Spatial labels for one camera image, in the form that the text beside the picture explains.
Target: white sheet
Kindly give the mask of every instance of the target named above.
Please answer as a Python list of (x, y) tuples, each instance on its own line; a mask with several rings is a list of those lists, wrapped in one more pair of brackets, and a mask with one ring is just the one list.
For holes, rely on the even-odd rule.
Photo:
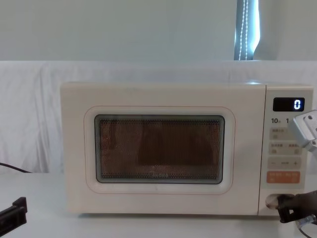
[[(0, 62), (0, 162), (32, 172), (63, 171), (59, 87), (67, 81), (193, 81), (307, 83), (317, 62), (213, 62), (153, 67), (105, 62)], [(311, 161), (310, 173), (317, 171)], [(15, 171), (0, 167), (0, 173)]]

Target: microwave window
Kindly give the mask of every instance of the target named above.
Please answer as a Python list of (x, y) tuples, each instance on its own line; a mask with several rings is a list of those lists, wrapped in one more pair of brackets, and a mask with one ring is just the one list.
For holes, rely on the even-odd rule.
[(97, 180), (219, 184), (224, 124), (222, 116), (98, 115)]

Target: digital display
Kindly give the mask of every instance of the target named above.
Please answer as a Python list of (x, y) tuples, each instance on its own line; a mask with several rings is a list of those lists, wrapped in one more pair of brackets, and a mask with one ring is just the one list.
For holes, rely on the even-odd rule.
[(302, 112), (305, 108), (305, 98), (274, 98), (275, 112)]

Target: window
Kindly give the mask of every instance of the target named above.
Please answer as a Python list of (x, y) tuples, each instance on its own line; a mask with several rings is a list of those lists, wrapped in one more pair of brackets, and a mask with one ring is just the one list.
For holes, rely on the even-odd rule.
[(259, 0), (237, 0), (234, 60), (253, 60), (259, 40)]

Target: white microwave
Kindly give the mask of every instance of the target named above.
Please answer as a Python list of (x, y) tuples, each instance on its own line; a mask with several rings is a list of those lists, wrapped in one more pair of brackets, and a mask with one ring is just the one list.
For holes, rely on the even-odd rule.
[(61, 87), (67, 207), (76, 213), (277, 215), (307, 153), (287, 129), (312, 109), (292, 84)]

